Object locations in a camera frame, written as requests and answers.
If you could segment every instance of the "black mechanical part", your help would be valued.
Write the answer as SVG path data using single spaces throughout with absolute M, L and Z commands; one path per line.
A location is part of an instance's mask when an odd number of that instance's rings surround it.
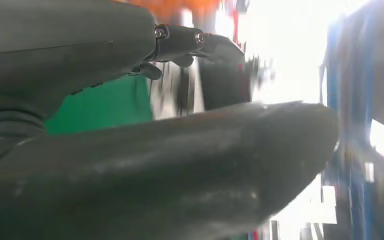
M 0 128 L 0 240 L 250 232 L 314 179 L 338 140 L 332 110 L 299 102 L 53 137 L 14 134 L 35 129 L 18 114 Z
M 240 66 L 199 62 L 205 109 L 215 110 L 251 101 L 251 80 Z
M 244 52 L 234 42 L 198 28 L 160 24 L 155 29 L 155 37 L 156 48 L 146 61 L 184 63 L 182 58 L 192 60 L 196 56 L 216 63 L 245 64 Z

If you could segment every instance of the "curved plastic panel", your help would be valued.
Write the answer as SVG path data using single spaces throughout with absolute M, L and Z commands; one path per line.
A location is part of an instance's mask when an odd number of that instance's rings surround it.
M 337 140 L 336 114 L 301 103 L 32 138 L 0 157 L 0 239 L 250 232 L 314 179 Z
M 0 0 L 0 53 L 108 41 L 140 48 L 154 24 L 145 8 L 111 0 Z

